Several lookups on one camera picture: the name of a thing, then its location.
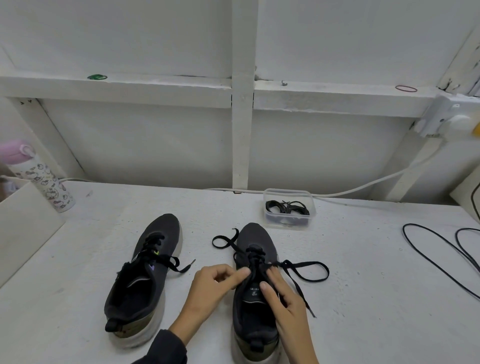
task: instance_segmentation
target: sneaker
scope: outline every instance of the sneaker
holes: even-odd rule
[[[271,284],[266,274],[267,269],[271,266],[283,268],[290,278],[288,269],[292,269],[301,279],[309,282],[324,281],[330,272],[325,264],[316,261],[297,264],[288,260],[278,262],[275,245],[268,232],[259,224],[251,222],[240,232],[238,229],[235,230],[236,234],[232,239],[219,235],[212,240],[215,248],[225,249],[231,246],[235,250],[233,257],[237,269],[249,267],[252,271],[250,276],[237,286],[234,294],[232,356],[236,364],[275,364],[278,363],[281,350],[278,330],[272,309],[260,291],[261,281]],[[216,239],[223,239],[227,244],[217,246],[214,244]],[[315,264],[326,270],[325,278],[306,279],[296,269]],[[292,281],[297,292],[305,301],[300,286],[293,279]],[[305,304],[313,315],[306,301]]]
[[[105,331],[117,346],[134,348],[155,335],[165,309],[168,269],[185,273],[194,262],[178,270],[181,246],[181,226],[172,214],[157,218],[140,236],[132,261],[117,273],[105,303]]]

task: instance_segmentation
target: water bottle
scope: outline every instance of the water bottle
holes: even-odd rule
[[[58,212],[75,205],[75,200],[28,142],[21,139],[0,144],[0,161],[15,176],[30,180]]]

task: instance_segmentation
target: shoelace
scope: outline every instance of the shoelace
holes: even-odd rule
[[[196,259],[194,259],[193,262],[188,264],[184,269],[179,270],[178,266],[180,265],[180,260],[176,256],[159,253],[159,251],[156,249],[156,245],[161,245],[161,240],[163,238],[164,237],[162,234],[154,233],[149,235],[145,239],[142,250],[132,259],[131,262],[123,265],[119,274],[125,270],[131,269],[134,264],[136,265],[141,262],[147,262],[149,264],[157,262],[178,273],[185,273],[187,270],[189,270]]]
[[[290,279],[292,280],[293,284],[295,284],[295,288],[299,294],[299,296],[303,299],[303,301],[305,302],[305,306],[308,308],[308,310],[310,311],[310,313],[312,314],[313,317],[316,318],[315,314],[313,313],[312,309],[310,308],[310,305],[308,304],[307,300],[305,300],[305,296],[303,295],[303,292],[300,288],[300,286],[298,285],[298,283],[292,278],[292,276],[290,275],[288,269],[291,269],[295,272],[295,274],[302,280],[304,281],[307,281],[307,282],[314,282],[314,283],[317,283],[317,282],[323,282],[324,280],[326,280],[328,278],[328,276],[330,275],[330,270],[328,269],[328,267],[323,264],[322,262],[317,262],[317,261],[311,261],[311,262],[301,262],[301,263],[292,263],[290,262],[289,260],[284,260],[283,262],[278,262],[278,261],[275,261],[275,262],[269,262],[269,263],[266,263],[265,262],[265,252],[262,250],[262,249],[258,249],[258,248],[254,248],[254,247],[249,247],[244,251],[242,251],[236,244],[235,244],[235,241],[237,240],[237,238],[239,237],[239,230],[236,229],[236,228],[233,228],[233,230],[235,230],[235,236],[233,238],[228,238],[226,236],[223,236],[223,235],[218,235],[216,237],[214,237],[212,239],[212,245],[217,248],[217,249],[225,249],[225,248],[228,248],[229,246],[231,246],[234,250],[235,250],[235,253],[233,254],[233,259],[235,260],[235,263],[237,263],[239,266],[242,266],[242,267],[249,267],[250,270],[252,271],[252,273],[250,274],[250,279],[252,279],[253,277],[255,277],[255,274],[256,274],[256,270],[259,269],[260,272],[266,276],[266,271],[270,268],[270,267],[279,267],[279,268],[282,268],[284,270],[284,272],[290,277]],[[218,246],[218,245],[215,245],[214,244],[214,241],[216,239],[223,239],[225,240],[227,243],[223,246]],[[308,278],[305,278],[304,276],[302,276],[298,271],[297,271],[297,268],[302,268],[302,267],[307,267],[307,266],[313,266],[313,265],[320,265],[321,267],[323,267],[325,269],[325,271],[327,272],[327,275],[325,278],[320,278],[320,279],[308,279]]]

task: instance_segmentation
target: clear plastic container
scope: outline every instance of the clear plastic container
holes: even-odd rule
[[[300,201],[307,207],[310,215],[301,215],[298,212],[292,211],[290,214],[281,214],[278,208],[271,208],[268,212],[265,204],[270,200],[282,202]],[[312,219],[317,214],[315,204],[313,203],[312,194],[308,191],[296,190],[279,190],[275,188],[267,188],[264,191],[263,204],[265,222],[272,227],[284,227],[289,229],[306,229],[312,222]]]

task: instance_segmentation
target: tabletop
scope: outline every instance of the tabletop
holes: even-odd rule
[[[66,223],[0,289],[0,362],[129,364],[149,343],[117,349],[104,331],[103,307],[123,263],[145,227],[164,213],[183,229],[180,266],[169,272],[161,328],[175,320],[193,275],[203,266],[233,264],[233,250],[211,245],[249,222],[263,224],[262,195],[179,188],[67,182],[77,200]],[[267,228],[279,260],[319,260],[331,271],[321,283],[296,279],[321,364],[478,363],[480,302],[416,253],[402,225],[425,225],[453,240],[456,229],[478,227],[458,206],[348,199],[315,200],[305,231]],[[474,292],[478,273],[431,233],[412,228],[412,241]],[[463,246],[480,257],[478,235]],[[304,268],[308,277],[321,276]],[[232,294],[187,346],[189,363],[231,363]]]

